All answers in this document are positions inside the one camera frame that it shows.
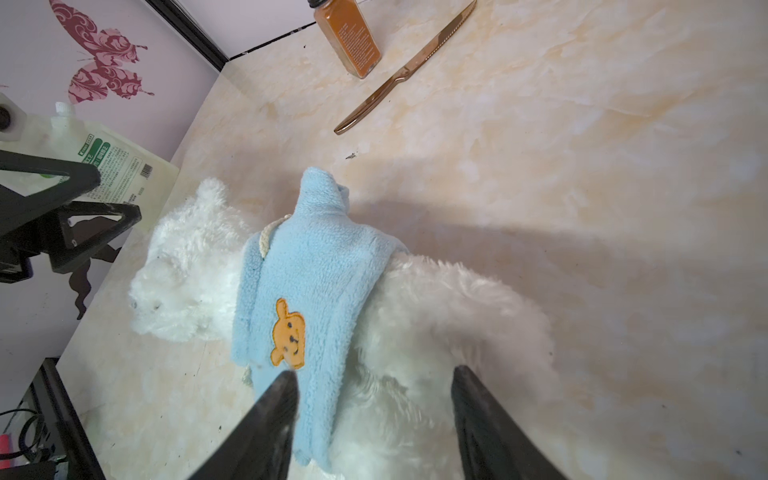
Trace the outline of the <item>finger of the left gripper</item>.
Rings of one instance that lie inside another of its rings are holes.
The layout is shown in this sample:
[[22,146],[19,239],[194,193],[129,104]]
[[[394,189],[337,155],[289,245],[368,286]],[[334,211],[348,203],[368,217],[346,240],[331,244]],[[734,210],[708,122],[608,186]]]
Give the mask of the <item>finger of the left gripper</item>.
[[100,185],[86,163],[1,151],[1,234],[79,198]]
[[74,272],[142,219],[133,204],[73,201],[15,227],[1,227],[1,281],[33,276],[31,259],[48,256],[57,274]]

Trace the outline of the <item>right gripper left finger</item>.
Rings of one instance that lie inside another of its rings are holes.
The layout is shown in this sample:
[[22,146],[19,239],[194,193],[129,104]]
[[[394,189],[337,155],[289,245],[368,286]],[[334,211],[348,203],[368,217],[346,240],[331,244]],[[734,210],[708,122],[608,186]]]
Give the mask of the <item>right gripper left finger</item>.
[[297,376],[284,371],[190,478],[287,479],[298,405]]

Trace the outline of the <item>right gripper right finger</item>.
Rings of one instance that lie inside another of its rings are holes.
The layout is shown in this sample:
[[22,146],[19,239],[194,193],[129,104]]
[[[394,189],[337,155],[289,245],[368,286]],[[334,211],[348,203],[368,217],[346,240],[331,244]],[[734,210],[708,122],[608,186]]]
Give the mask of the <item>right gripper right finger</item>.
[[454,369],[451,399],[465,478],[566,479],[466,365]]

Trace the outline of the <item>white teddy bear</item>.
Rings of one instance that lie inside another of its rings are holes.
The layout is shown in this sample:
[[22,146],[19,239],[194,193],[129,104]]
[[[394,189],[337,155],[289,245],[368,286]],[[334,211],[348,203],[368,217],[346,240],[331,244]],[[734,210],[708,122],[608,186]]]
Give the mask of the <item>white teddy bear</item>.
[[258,228],[204,180],[154,230],[130,285],[133,329],[227,341],[256,394],[294,371],[301,464],[343,479],[458,479],[454,369],[470,367],[513,410],[548,397],[549,320],[504,283],[412,254],[348,210],[348,190],[310,168],[294,211]]

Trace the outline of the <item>light blue bear hoodie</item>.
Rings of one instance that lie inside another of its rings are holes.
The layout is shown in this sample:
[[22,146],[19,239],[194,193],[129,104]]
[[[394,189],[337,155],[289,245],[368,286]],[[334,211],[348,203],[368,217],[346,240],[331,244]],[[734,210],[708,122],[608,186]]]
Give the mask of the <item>light blue bear hoodie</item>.
[[293,370],[299,387],[293,454],[329,471],[329,448],[353,332],[396,238],[348,216],[349,191],[311,167],[292,214],[244,248],[231,352],[256,396]]

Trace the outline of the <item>white green refill pouch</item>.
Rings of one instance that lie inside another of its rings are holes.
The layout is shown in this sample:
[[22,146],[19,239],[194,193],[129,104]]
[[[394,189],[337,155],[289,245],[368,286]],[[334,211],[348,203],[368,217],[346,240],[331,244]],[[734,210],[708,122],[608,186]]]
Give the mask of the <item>white green refill pouch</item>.
[[138,229],[149,232],[156,225],[179,174],[176,166],[98,122],[79,119],[66,102],[56,104],[53,116],[26,113],[6,95],[1,107],[10,115],[1,132],[3,152],[92,165],[101,182],[80,201],[133,204],[141,211]]

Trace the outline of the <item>wooden knife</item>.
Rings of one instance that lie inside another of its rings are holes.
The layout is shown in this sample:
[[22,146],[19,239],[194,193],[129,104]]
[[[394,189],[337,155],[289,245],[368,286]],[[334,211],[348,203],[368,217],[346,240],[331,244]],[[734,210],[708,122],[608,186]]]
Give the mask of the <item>wooden knife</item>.
[[416,55],[398,69],[379,88],[369,95],[357,108],[345,117],[333,130],[342,135],[359,124],[401,83],[409,80],[455,35],[477,7],[477,0],[471,1],[454,17],[435,37],[433,37]]

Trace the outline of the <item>amber spice jar black lid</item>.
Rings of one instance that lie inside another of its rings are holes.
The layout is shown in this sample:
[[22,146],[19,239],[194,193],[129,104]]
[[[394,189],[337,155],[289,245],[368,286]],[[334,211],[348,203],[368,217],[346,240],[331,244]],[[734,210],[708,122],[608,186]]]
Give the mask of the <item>amber spice jar black lid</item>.
[[346,70],[363,79],[382,58],[355,0],[309,0],[316,24]]

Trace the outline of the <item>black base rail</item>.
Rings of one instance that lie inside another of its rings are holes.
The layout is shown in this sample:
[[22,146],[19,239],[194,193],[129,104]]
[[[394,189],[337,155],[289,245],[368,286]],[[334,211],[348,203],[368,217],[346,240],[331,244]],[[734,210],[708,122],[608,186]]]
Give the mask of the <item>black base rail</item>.
[[45,359],[19,404],[1,413],[3,479],[106,478],[56,364]]

